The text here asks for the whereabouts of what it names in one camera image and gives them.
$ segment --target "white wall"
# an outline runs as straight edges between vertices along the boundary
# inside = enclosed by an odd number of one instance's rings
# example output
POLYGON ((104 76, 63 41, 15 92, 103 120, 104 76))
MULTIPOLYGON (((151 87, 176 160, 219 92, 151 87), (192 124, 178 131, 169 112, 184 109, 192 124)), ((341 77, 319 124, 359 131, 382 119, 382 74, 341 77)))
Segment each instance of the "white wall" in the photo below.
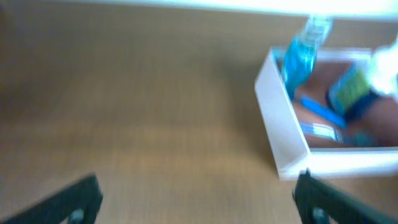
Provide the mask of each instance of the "white wall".
POLYGON ((327 13, 350 19, 398 21, 398 0, 72 0, 111 4, 248 11, 278 14, 327 13))

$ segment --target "white object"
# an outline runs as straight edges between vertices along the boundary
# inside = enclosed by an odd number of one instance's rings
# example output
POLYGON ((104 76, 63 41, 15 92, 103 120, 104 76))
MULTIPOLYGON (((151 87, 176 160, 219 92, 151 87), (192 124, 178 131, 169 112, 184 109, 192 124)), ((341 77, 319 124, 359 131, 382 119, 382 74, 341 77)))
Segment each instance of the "white object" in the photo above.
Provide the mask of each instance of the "white object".
POLYGON ((398 37, 391 46, 376 49, 365 76, 378 95, 398 94, 398 37))
POLYGON ((398 21, 396 0, 45 0, 133 4, 141 6, 179 7, 222 11, 301 15, 328 14, 350 19, 398 21))
MULTIPOLYGON (((307 168, 318 177, 395 174, 398 147, 309 148, 275 61, 284 53, 270 49, 255 84, 279 177, 296 179, 307 168)), ((370 49, 320 50, 317 60, 361 62, 371 55, 370 49)))

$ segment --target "wood grain surface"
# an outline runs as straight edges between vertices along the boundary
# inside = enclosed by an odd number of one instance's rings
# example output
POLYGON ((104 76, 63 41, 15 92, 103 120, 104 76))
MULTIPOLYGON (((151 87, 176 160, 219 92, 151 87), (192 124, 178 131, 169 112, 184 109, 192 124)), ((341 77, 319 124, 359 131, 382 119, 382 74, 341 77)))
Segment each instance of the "wood grain surface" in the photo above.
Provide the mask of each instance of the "wood grain surface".
MULTIPOLYGON (((300 223, 254 79, 305 18, 14 2, 1 27, 0 217, 95 172, 97 223, 300 223)), ((336 21, 327 44, 377 47, 396 30, 336 21)), ((328 181, 398 217, 397 177, 328 181)))

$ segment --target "blue bottle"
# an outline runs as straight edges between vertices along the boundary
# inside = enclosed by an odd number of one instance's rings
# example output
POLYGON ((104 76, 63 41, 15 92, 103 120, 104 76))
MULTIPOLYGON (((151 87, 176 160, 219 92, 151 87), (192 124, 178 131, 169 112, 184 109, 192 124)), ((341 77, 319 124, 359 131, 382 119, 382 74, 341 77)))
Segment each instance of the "blue bottle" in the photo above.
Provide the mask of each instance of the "blue bottle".
POLYGON ((317 60, 320 46, 328 38, 333 19, 310 16, 303 31, 296 35, 285 54, 282 79, 291 100, 297 87, 309 78, 317 60))

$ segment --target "open box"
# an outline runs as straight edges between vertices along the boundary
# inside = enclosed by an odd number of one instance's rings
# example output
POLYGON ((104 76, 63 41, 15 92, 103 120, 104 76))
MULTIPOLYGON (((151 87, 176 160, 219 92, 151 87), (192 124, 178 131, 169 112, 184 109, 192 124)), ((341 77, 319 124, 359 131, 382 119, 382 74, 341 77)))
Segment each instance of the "open box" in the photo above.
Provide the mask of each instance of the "open box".
MULTIPOLYGON (((353 147, 304 136, 299 121, 333 125, 306 110, 300 103, 290 101, 278 68, 284 54, 284 49, 270 49, 255 84, 279 177, 294 179, 307 168, 319 177, 395 174, 398 171, 396 100, 378 100, 360 120, 347 124, 348 131, 363 129, 377 136, 382 147, 353 147)), ((311 77, 297 92, 326 105, 328 87, 352 62, 369 60, 371 54, 371 49, 319 51, 311 77)))

